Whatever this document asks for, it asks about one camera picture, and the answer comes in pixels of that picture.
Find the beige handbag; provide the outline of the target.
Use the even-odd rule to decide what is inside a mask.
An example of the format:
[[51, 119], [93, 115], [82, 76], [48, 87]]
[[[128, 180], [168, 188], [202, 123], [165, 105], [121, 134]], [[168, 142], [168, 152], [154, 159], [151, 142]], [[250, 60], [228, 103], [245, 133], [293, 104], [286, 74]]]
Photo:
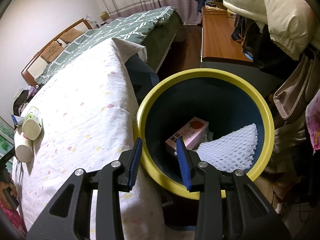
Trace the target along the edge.
[[287, 122], [295, 121], [317, 93], [319, 62], [313, 50], [304, 54], [294, 72], [275, 92], [274, 104]]

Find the white foam fruit net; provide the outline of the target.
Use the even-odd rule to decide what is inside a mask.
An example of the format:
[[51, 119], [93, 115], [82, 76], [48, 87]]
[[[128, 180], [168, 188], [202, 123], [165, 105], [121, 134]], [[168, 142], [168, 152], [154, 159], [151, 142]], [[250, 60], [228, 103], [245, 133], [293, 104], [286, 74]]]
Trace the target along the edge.
[[217, 170], [232, 173], [251, 168], [257, 145], [257, 126], [252, 123], [220, 139], [201, 143], [195, 152]]

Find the sliding wardrobe glass door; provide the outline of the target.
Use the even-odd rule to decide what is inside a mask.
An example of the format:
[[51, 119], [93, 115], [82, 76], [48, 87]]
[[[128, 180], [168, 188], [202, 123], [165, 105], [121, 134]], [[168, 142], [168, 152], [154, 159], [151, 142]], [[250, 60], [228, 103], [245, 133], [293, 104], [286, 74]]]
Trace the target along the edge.
[[14, 149], [14, 129], [0, 118], [0, 155], [4, 157]]

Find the yellow box far nightstand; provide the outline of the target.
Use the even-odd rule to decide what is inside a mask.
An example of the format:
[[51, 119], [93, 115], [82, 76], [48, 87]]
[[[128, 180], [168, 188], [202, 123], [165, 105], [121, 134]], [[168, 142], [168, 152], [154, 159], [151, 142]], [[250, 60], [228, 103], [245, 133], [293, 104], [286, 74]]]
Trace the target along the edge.
[[100, 18], [103, 22], [106, 22], [107, 20], [110, 19], [110, 16], [109, 14], [106, 12], [106, 11], [103, 11], [101, 14], [100, 14]]

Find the green checked duvet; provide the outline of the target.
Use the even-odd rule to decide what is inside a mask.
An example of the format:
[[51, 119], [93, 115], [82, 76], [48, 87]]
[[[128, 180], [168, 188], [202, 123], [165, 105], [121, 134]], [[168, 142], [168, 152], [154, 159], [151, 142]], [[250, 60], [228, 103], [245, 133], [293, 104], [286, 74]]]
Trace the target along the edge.
[[118, 38], [146, 47], [147, 65], [156, 70], [166, 49], [182, 23], [175, 7], [166, 6], [119, 17], [109, 24], [81, 33], [73, 41], [66, 41], [54, 59], [50, 60], [42, 74], [35, 79], [38, 85], [46, 84], [51, 77], [74, 59], [99, 43]]

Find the brown pillow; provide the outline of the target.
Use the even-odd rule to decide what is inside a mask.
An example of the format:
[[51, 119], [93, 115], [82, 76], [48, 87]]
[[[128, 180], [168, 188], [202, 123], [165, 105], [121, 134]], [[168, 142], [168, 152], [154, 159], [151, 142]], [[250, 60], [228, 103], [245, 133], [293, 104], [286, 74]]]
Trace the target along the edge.
[[69, 29], [67, 32], [63, 33], [59, 39], [61, 39], [65, 43], [71, 43], [73, 42], [76, 38], [84, 34], [84, 31], [80, 31], [77, 29]]
[[64, 48], [60, 43], [53, 41], [40, 55], [47, 63], [52, 63], [62, 52]]

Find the pink floral cloth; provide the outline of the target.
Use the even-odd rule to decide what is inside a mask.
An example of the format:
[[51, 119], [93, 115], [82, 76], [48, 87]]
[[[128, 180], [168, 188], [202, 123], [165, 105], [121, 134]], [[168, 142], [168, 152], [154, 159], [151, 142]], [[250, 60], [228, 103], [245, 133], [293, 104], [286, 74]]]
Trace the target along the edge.
[[308, 104], [305, 118], [313, 152], [316, 153], [319, 151], [319, 94]]

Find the green tea bottle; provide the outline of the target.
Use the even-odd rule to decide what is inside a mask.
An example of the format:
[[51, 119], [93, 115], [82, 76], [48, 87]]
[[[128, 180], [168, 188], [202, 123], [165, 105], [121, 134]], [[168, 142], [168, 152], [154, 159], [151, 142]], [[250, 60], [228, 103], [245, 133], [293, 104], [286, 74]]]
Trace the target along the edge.
[[24, 117], [22, 132], [24, 135], [34, 141], [36, 140], [42, 131], [42, 117], [40, 111], [36, 107], [31, 107], [29, 112]]

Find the brown pillow left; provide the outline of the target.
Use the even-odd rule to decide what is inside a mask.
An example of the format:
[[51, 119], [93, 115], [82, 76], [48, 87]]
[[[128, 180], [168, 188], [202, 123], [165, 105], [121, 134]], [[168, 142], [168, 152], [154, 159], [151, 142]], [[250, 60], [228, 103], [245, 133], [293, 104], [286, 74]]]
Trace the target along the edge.
[[40, 55], [47, 63], [52, 63], [62, 52], [64, 48], [60, 43], [53, 41]]

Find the white paper cup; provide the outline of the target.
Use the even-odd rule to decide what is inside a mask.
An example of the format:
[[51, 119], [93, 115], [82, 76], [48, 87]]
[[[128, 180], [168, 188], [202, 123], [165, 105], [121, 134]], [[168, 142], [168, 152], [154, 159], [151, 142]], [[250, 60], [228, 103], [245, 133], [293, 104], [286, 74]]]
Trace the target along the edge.
[[14, 145], [17, 159], [21, 162], [29, 163], [34, 156], [32, 143], [31, 140], [24, 136], [21, 126], [15, 130]]

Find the dark clothes pile on nightstand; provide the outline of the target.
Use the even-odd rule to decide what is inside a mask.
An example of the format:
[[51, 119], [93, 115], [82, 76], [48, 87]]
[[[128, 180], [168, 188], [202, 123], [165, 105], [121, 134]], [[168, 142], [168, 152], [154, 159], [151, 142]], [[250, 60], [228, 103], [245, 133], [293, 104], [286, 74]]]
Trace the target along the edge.
[[27, 89], [22, 90], [20, 95], [13, 103], [13, 114], [20, 116], [27, 104], [38, 92], [38, 87], [29, 86]]

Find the pink strawberry milk carton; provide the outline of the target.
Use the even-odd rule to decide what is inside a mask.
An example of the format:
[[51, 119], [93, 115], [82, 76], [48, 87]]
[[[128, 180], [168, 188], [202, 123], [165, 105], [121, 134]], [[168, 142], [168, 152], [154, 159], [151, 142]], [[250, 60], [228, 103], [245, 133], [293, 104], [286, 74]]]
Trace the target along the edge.
[[200, 143], [205, 142], [208, 133], [209, 122], [200, 118], [192, 118], [186, 125], [172, 135], [165, 143], [176, 150], [176, 143], [182, 138], [188, 150], [196, 149]]

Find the cream puffer jacket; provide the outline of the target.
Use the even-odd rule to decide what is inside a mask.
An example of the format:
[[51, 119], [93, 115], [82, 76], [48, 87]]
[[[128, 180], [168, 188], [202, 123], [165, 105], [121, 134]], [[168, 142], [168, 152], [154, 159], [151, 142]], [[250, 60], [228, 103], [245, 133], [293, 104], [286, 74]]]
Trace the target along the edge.
[[223, 5], [266, 24], [270, 39], [294, 60], [309, 44], [319, 48], [319, 21], [306, 0], [223, 0]]

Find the wooden bed frame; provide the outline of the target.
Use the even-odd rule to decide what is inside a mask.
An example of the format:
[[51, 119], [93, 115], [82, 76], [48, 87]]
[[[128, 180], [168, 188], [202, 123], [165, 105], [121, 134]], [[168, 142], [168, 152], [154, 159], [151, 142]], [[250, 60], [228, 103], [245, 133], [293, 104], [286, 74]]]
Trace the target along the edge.
[[93, 28], [89, 22], [82, 18], [56, 35], [34, 55], [21, 71], [26, 83], [30, 86], [36, 86], [35, 80], [44, 72], [48, 64], [52, 63], [69, 43], [91, 29]]

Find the orange wooden desk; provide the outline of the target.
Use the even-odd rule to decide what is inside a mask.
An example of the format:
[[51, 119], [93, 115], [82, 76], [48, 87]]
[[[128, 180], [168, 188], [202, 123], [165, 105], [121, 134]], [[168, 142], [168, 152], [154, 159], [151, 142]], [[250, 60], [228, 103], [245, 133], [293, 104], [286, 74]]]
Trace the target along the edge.
[[241, 44], [231, 38], [235, 17], [226, 10], [202, 8], [202, 62], [234, 63], [253, 66], [241, 51]]

